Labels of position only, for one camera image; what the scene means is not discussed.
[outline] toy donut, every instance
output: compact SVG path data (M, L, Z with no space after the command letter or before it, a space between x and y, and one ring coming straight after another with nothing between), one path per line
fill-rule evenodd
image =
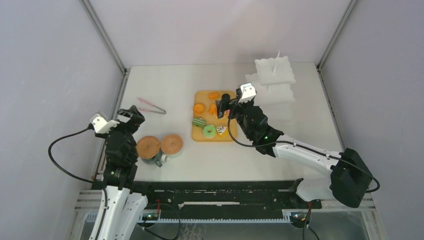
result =
M203 128L203 135L207 139L212 139L217 135L217 130L213 124L207 125Z

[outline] cutting board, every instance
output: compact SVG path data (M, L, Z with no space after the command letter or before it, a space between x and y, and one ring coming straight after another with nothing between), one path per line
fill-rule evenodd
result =
M218 92L220 96L217 99L210 99L208 94ZM221 96L223 94L229 94L231 99L236 97L236 93L233 91L220 91L220 90L209 90L209 91L198 91L194 95L194 105L203 104L205 107L205 111L201 114L193 112L193 118L202 118L206 120L206 125L213 124L216 127L224 126L227 127L228 124L228 115L225 115L223 118L218 119L215 115L210 114L209 107L211 104L215 104L215 100L221 100ZM237 138L237 122L235 119L232 119L230 122L231 134L234 138ZM203 129L200 127L193 126L191 131L191 137L196 142L232 142L233 139L228 133L228 129L225 133L220 136L218 133L213 138L206 138L203 135Z

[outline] pink tongs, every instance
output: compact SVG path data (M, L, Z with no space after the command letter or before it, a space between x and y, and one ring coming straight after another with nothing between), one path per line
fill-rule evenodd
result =
M151 102L147 101L147 100L146 100L146 99L144 99L144 98L139 97L139 98L138 98L138 100L139 100L141 103L145 103L145 104L147 104L147 105L150 105L150 106L152 106L152 107L154 107L154 108L157 108L157 109L161 110L161 111L154 111L154 110L150 110L150 109L147 109L147 108L139 107L139 108L138 108L138 110L140 110L140 111L143 111L143 112L149 112L149 113L155 113L155 114L163 114L163 115L167 114L167 111L165 111L164 109L162 109L162 108L160 108L160 107L158 107L158 106L154 105L153 103L151 103Z

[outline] cup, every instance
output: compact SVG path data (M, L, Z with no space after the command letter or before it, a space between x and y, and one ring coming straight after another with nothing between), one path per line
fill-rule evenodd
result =
M161 142L154 136L142 137L137 142L137 153L143 162L162 167L166 156L161 151Z
M160 142L160 150L164 153L162 155L163 161L177 158L183 149L183 139L178 134L169 134L165 136Z

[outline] white wall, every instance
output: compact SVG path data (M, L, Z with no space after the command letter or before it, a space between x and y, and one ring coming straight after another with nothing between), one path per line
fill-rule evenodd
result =
M359 1L323 69L390 240L423 239L424 2Z
M77 0L0 2L0 239L65 238L81 188L51 164L49 144L109 114L121 73ZM89 178L92 131L53 148Z
M319 62L349 0L92 0L126 67Z

